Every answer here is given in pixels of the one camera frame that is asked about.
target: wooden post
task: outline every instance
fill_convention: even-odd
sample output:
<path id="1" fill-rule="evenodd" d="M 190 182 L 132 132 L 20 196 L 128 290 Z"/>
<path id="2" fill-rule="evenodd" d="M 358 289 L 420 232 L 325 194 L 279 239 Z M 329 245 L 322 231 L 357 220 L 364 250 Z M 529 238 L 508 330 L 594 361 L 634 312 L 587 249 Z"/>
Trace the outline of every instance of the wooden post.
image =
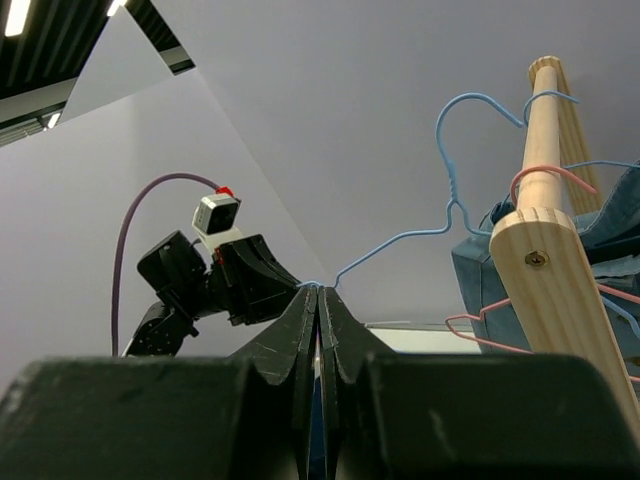
<path id="1" fill-rule="evenodd" d="M 529 80 L 534 88 L 538 72 L 544 67 L 553 67 L 558 73 L 556 90 L 566 95 L 572 95 L 569 84 L 566 81 L 564 70 L 560 59 L 553 56 L 541 57 L 529 67 Z M 577 163 L 589 162 L 591 155 L 587 148 L 587 142 L 582 133 L 580 120 L 576 112 L 576 107 L 572 102 L 558 102 L 558 120 L 560 128 L 560 164 L 562 166 L 575 165 Z M 589 185 L 598 190 L 597 194 L 591 194 L 582 190 L 576 184 L 566 181 L 565 185 L 569 194 L 569 201 L 575 215 L 595 212 L 602 208 L 603 196 L 599 192 L 598 177 L 593 166 L 579 167 L 572 170 L 572 173 Z"/>
<path id="2" fill-rule="evenodd" d="M 534 93 L 555 90 L 562 72 L 543 66 Z M 560 165 L 558 103 L 531 107 L 523 169 Z M 590 361 L 609 383 L 640 445 L 640 409 L 573 222 L 560 210 L 557 174 L 535 172 L 520 184 L 518 208 L 493 230 L 490 251 L 534 352 Z"/>

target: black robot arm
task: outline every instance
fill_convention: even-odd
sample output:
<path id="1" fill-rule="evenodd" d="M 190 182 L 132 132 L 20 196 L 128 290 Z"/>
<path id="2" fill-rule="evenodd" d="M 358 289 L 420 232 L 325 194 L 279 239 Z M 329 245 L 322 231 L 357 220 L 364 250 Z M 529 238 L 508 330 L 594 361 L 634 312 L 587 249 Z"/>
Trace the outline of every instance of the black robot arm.
<path id="1" fill-rule="evenodd" d="M 298 280 L 275 259 L 262 235 L 219 245 L 207 266 L 180 231 L 166 237 L 138 263 L 155 290 L 152 305 L 124 356 L 176 355 L 194 323 L 227 311 L 233 325 L 277 318 L 298 290 Z"/>

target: clothing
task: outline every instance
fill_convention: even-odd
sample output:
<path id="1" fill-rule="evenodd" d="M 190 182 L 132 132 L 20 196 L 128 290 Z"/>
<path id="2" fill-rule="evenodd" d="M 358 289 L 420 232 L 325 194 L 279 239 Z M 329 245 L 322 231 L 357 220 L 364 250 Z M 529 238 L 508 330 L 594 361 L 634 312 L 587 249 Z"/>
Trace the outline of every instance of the clothing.
<path id="1" fill-rule="evenodd" d="M 513 210 L 513 205 L 508 200 L 499 202 L 485 215 L 480 229 L 490 232 L 500 218 Z M 598 252 L 605 252 L 605 257 L 610 257 L 611 252 L 616 251 L 635 251 L 640 254 L 640 169 L 630 168 L 624 173 L 602 210 L 575 217 L 574 222 L 582 245 L 592 258 L 597 258 Z M 627 250 L 618 248 L 621 241 L 625 243 Z M 507 297 L 489 254 L 488 237 L 472 235 L 452 250 L 452 257 L 467 312 L 478 315 L 482 307 Z M 598 260 L 591 268 L 597 282 L 640 295 L 640 255 L 625 253 L 620 258 Z M 635 318 L 640 317 L 640 305 L 610 295 L 607 298 Z M 627 320 L 608 309 L 607 314 L 629 373 L 640 376 L 640 339 L 633 333 Z M 472 326 L 478 338 L 529 349 L 511 306 L 490 312 L 485 322 L 472 322 Z M 485 353 L 504 353 L 494 347 L 480 347 Z"/>

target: blue denim fabric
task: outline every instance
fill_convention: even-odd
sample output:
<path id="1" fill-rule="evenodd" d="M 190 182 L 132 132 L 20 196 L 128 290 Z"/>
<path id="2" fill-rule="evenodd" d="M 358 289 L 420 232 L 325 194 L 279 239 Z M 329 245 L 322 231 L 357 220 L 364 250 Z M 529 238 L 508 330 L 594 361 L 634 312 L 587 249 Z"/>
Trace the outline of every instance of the blue denim fabric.
<path id="1" fill-rule="evenodd" d="M 506 201 L 498 203 L 487 213 L 480 229 L 491 231 L 494 224 L 512 210 Z M 614 187 L 602 210 L 574 218 L 582 244 L 585 247 L 603 245 L 614 237 L 640 224 L 640 169 L 629 169 Z M 458 277 L 460 292 L 467 312 L 478 315 L 484 306 L 507 297 L 493 259 L 489 254 L 489 239 L 471 236 L 452 250 L 453 265 Z M 640 295 L 640 256 L 628 256 L 592 265 L 596 281 L 635 295 Z M 617 297 L 612 301 L 640 318 L 640 305 Z M 640 339 L 631 330 L 626 320 L 607 311 L 616 339 L 625 359 L 640 357 Z M 520 323 L 510 306 L 493 311 L 485 322 L 472 322 L 478 338 L 528 349 L 529 344 Z M 497 351 L 481 345 L 483 352 Z M 640 366 L 626 362 L 631 375 L 640 376 Z"/>

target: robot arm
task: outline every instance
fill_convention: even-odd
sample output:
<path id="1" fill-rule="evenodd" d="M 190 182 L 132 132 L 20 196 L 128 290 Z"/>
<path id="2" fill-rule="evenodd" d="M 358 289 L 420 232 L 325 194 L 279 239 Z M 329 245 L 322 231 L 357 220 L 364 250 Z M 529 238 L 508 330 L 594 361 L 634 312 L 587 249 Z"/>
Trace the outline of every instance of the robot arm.
<path id="1" fill-rule="evenodd" d="M 173 232 L 138 262 L 155 290 L 152 305 L 124 356 L 176 355 L 194 323 L 229 312 L 233 325 L 277 318 L 295 296 L 298 280 L 278 263 L 262 235 L 245 237 L 234 226 L 240 201 L 231 192 L 201 199 L 193 228 L 211 255 L 209 268 L 194 244 Z"/>

